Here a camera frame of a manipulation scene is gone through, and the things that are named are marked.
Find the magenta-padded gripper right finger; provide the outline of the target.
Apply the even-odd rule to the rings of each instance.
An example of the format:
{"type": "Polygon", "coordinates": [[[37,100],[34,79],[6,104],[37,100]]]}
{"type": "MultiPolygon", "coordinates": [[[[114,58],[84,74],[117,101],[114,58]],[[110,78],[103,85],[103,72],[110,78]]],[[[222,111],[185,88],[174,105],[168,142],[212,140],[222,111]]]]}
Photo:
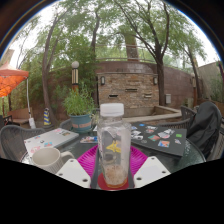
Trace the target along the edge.
{"type": "Polygon", "coordinates": [[[157,157],[147,157],[143,152],[134,147],[131,148],[130,171],[135,188],[141,188],[170,175],[168,169],[157,157]]]}

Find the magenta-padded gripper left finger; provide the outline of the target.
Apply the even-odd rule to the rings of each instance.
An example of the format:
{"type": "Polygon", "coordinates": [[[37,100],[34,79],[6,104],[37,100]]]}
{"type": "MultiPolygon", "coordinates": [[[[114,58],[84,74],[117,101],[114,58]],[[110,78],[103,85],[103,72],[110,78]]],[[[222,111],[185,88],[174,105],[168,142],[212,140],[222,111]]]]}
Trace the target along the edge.
{"type": "Polygon", "coordinates": [[[69,159],[56,175],[80,187],[90,188],[95,171],[97,150],[98,147],[94,146],[78,159],[69,159]]]}

